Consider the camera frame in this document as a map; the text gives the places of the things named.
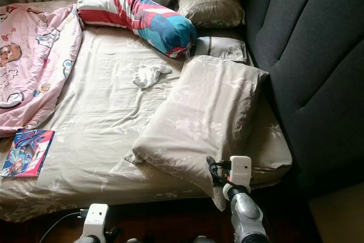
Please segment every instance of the cable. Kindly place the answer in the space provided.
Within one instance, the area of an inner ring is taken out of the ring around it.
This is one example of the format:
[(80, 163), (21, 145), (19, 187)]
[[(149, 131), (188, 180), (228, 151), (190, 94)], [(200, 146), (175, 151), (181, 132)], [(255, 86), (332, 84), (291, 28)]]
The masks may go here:
[(233, 187), (238, 187), (238, 185), (236, 185), (235, 183), (232, 183), (231, 181), (229, 181), (229, 180), (227, 180), (227, 179), (225, 179), (225, 178), (223, 178), (223, 177), (221, 177), (221, 176), (217, 175), (217, 174), (215, 173), (215, 171), (214, 171), (214, 170), (212, 170), (212, 166), (213, 166), (213, 165), (215, 165), (215, 166), (220, 166), (220, 164), (219, 164), (219, 163), (216, 163), (216, 162), (211, 162), (211, 163), (209, 163), (209, 171), (210, 171), (211, 175), (213, 175), (215, 178), (218, 178), (218, 179), (219, 179), (219, 180), (221, 180), (222, 182), (225, 182), (225, 183), (227, 183), (227, 184), (229, 184), (229, 185), (231, 185), (231, 186), (233, 186)]
[(77, 213), (69, 213), (68, 215), (66, 215), (66, 216), (64, 216), (64, 217), (62, 217), (60, 220), (58, 220), (56, 223), (54, 223), (53, 224), (53, 226), (51, 226), (50, 228), (49, 228), (49, 230), (47, 230), (47, 232), (44, 234), (44, 236), (42, 237), (42, 239), (39, 241), (39, 243), (42, 243), (43, 242), (43, 240), (46, 238), (46, 236), (54, 229), (54, 227), (59, 223), (59, 222), (61, 222), (62, 220), (64, 220), (66, 217), (68, 217), (68, 216), (72, 216), (72, 215), (79, 215), (80, 213), (79, 212), (77, 212)]

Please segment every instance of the cloth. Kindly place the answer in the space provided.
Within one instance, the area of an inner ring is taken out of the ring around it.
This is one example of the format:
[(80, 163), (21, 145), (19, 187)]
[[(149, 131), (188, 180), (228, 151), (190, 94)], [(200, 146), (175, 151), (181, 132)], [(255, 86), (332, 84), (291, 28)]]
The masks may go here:
[(152, 65), (143, 67), (138, 70), (138, 74), (134, 77), (133, 83), (141, 88), (149, 88), (159, 80), (159, 75), (171, 73), (171, 69), (165, 65)]
[(32, 129), (54, 111), (82, 33), (76, 5), (43, 13), (0, 7), (0, 137)]

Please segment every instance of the bolster pillow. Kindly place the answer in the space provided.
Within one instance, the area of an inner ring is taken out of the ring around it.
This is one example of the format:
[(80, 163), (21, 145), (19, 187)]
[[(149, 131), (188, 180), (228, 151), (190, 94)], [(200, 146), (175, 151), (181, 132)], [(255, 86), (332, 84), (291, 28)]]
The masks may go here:
[(85, 24), (128, 28), (172, 58), (196, 42), (190, 20), (152, 0), (78, 0), (77, 9)]

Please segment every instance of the upholstered headboard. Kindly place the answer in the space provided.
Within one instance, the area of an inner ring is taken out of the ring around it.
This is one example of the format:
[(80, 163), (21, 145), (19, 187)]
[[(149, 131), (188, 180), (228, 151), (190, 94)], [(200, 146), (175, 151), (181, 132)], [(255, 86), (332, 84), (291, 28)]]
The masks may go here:
[(291, 178), (310, 196), (364, 181), (364, 0), (247, 3), (247, 45), (270, 73)]

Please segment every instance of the pink blanket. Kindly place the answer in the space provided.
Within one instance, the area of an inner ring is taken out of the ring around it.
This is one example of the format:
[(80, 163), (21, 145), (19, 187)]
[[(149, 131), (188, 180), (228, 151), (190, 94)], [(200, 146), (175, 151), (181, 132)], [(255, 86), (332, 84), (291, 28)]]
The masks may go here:
[(54, 111), (82, 35), (76, 5), (51, 14), (3, 6), (0, 21), (0, 137), (8, 137)]

